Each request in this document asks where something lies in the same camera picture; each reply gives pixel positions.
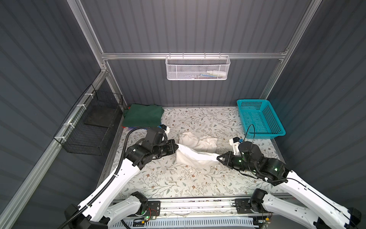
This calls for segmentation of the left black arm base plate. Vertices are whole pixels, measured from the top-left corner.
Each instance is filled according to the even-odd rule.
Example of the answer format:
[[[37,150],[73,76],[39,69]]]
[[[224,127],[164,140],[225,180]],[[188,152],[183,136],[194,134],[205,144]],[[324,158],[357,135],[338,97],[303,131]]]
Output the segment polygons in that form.
[[[157,217],[160,215],[160,209],[161,201],[148,200],[141,204],[135,215],[139,217]]]

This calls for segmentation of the white t shirt with print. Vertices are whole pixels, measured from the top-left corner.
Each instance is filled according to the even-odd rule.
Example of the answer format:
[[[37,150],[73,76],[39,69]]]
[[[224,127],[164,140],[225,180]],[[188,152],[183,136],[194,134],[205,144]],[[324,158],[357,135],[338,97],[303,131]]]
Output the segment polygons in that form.
[[[217,138],[209,135],[199,137],[191,132],[184,132],[179,135],[176,162],[196,169],[217,166],[217,142]]]

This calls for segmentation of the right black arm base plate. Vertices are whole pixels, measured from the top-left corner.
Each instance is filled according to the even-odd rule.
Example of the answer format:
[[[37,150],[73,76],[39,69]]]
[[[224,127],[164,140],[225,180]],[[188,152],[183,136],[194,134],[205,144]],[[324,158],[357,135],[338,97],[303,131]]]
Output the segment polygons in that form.
[[[232,204],[238,214],[265,213],[262,200],[251,198],[236,198]]]

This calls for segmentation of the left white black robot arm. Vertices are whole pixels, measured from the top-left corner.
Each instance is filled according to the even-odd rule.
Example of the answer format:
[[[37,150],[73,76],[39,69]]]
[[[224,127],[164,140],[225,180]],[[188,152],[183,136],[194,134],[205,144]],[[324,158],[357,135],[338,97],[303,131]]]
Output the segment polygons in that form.
[[[125,185],[135,177],[148,163],[170,156],[178,145],[168,139],[169,127],[160,125],[148,127],[145,138],[132,146],[125,143],[117,168],[102,184],[78,205],[70,205],[65,210],[66,221],[61,229],[108,229],[126,217],[148,214],[148,198],[136,191],[127,199],[112,204]]]

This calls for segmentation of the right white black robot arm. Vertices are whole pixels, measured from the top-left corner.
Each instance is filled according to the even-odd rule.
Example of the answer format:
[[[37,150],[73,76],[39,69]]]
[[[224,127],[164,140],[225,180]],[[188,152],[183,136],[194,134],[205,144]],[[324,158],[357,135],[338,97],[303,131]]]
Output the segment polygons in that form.
[[[232,151],[219,155],[217,160],[241,175],[262,180],[279,187],[303,204],[303,207],[256,189],[247,206],[256,213],[271,212],[290,219],[308,229],[356,229],[362,214],[346,208],[306,183],[282,161],[265,157],[259,146],[239,137],[231,139]]]

